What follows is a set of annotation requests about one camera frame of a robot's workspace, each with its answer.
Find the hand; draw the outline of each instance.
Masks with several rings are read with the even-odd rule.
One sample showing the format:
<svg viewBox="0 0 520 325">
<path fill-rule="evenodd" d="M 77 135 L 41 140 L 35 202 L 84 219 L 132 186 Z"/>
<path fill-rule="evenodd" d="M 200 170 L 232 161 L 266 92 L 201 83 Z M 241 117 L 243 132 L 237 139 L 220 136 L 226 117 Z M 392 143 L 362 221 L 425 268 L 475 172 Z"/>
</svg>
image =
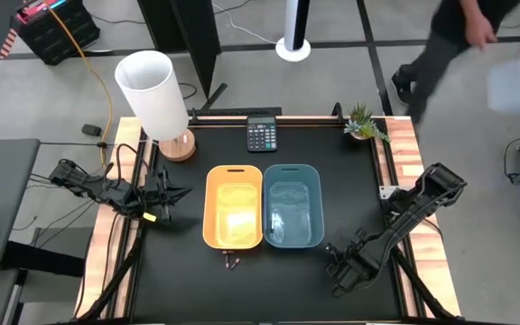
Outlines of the hand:
<svg viewBox="0 0 520 325">
<path fill-rule="evenodd" d="M 477 14 L 472 18 L 467 19 L 467 26 L 465 30 L 465 38 L 471 45 L 475 45 L 480 48 L 481 51 L 485 50 L 485 45 L 488 42 L 497 42 L 495 36 L 495 30 L 483 14 Z"/>
</svg>

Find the black case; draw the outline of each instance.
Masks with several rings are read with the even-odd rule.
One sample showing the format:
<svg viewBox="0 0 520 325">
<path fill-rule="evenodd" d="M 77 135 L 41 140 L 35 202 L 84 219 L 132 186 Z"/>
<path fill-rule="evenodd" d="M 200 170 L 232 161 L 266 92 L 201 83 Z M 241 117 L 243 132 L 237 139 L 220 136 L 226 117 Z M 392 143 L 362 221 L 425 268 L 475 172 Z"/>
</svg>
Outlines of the black case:
<svg viewBox="0 0 520 325">
<path fill-rule="evenodd" d="M 49 10 L 38 13 L 28 23 L 22 23 L 16 15 L 27 5 L 19 8 L 11 17 L 11 27 L 35 55 L 45 64 L 57 65 L 77 53 L 69 36 Z M 84 7 L 82 0 L 66 0 L 53 10 L 68 27 L 80 48 L 89 45 L 99 37 L 99 28 Z"/>
</svg>

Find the concrete floor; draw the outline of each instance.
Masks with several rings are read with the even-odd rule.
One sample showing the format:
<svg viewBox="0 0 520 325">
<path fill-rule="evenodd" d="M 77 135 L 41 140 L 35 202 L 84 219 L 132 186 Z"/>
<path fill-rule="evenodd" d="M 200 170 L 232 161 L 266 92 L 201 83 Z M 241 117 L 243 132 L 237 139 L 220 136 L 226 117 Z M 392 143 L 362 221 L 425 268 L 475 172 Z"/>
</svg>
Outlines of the concrete floor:
<svg viewBox="0 0 520 325">
<path fill-rule="evenodd" d="M 111 0 L 87 0 L 86 4 L 94 14 L 107 19 L 141 19 L 134 2 L 119 1 L 127 11 L 114 9 Z M 242 0 L 214 2 L 226 8 Z M 434 0 L 365 3 L 376 40 L 424 39 L 437 5 Z M 253 0 L 233 14 L 236 24 L 276 41 L 282 37 L 282 10 L 283 1 Z M 261 42 L 229 26 L 226 14 L 216 18 L 222 44 Z M 519 23 L 520 7 L 507 17 L 504 26 Z M 94 45 L 99 50 L 153 47 L 142 25 L 100 27 L 102 39 Z M 520 35 L 520 27 L 502 29 L 499 34 Z M 364 40 L 356 1 L 312 1 L 306 37 L 310 41 Z M 485 53 L 469 51 L 453 62 L 420 128 L 424 163 L 445 163 L 469 182 L 457 204 L 439 211 L 460 309 L 469 320 L 520 323 L 520 186 L 511 185 L 504 177 L 502 162 L 505 145 L 520 136 L 520 116 L 490 111 L 486 88 L 491 67 L 516 57 L 519 46 L 491 45 Z M 385 78 L 421 50 L 416 46 L 379 48 Z M 26 49 L 17 42 L 14 52 L 22 51 Z M 132 115 L 113 78 L 119 60 L 90 60 L 115 103 L 108 140 L 114 139 L 118 118 Z M 199 85 L 187 55 L 174 55 L 172 60 L 179 81 Z M 30 82 L 25 82 L 28 75 Z M 364 101 L 382 114 L 366 48 L 313 50 L 309 59 L 299 63 L 284 62 L 273 51 L 225 52 L 218 56 L 213 88 L 221 82 L 228 88 L 213 108 L 282 106 L 286 115 L 327 115 L 336 101 Z M 200 91 L 187 106 L 200 107 L 204 100 Z M 403 111 L 396 101 L 392 100 L 392 105 L 395 112 Z M 94 140 L 79 129 L 84 123 L 104 125 L 106 111 L 100 86 L 79 59 L 66 60 L 57 67 L 44 66 L 38 60 L 0 60 L 0 138 L 91 142 Z M 34 171 L 46 174 L 63 157 L 91 171 L 99 167 L 99 154 L 94 148 L 43 146 Z M 520 157 L 512 154 L 509 158 L 509 165 L 518 169 Z M 79 200 L 66 191 L 34 188 L 25 194 L 16 226 L 37 215 L 33 227 L 45 227 L 77 205 Z M 91 209 L 73 227 L 93 227 L 96 212 Z M 33 227 L 14 233 L 13 239 L 27 242 L 33 236 Z M 26 306 L 22 323 L 49 320 L 50 315 L 66 320 L 73 308 L 73 302 L 45 305 Z"/>
</svg>

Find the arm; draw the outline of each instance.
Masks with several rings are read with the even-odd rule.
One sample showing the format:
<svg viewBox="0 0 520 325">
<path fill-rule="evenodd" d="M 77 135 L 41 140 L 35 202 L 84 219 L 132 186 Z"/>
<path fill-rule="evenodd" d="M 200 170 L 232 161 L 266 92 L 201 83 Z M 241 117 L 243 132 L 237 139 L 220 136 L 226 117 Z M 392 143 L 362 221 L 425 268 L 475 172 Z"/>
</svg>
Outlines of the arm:
<svg viewBox="0 0 520 325">
<path fill-rule="evenodd" d="M 478 7 L 477 0 L 460 0 L 460 6 L 462 7 L 462 12 L 465 14 L 465 19 L 467 19 L 467 21 L 475 20 L 483 15 Z"/>
<path fill-rule="evenodd" d="M 482 51 L 488 42 L 496 42 L 495 31 L 483 15 L 477 0 L 459 0 L 462 12 L 465 15 L 465 38 L 471 45 L 478 46 Z"/>
</svg>

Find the black shirt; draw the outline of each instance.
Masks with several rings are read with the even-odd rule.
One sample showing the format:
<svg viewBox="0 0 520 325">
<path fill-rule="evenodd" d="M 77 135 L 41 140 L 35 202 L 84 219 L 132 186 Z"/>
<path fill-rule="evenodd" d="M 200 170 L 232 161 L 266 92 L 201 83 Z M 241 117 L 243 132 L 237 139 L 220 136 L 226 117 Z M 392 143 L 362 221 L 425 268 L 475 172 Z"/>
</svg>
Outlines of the black shirt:
<svg viewBox="0 0 520 325">
<path fill-rule="evenodd" d="M 517 5 L 520 0 L 478 0 L 481 12 L 495 29 Z M 434 33 L 455 43 L 467 43 L 465 39 L 465 15 L 460 0 L 442 0 L 432 17 L 431 29 Z"/>
</svg>

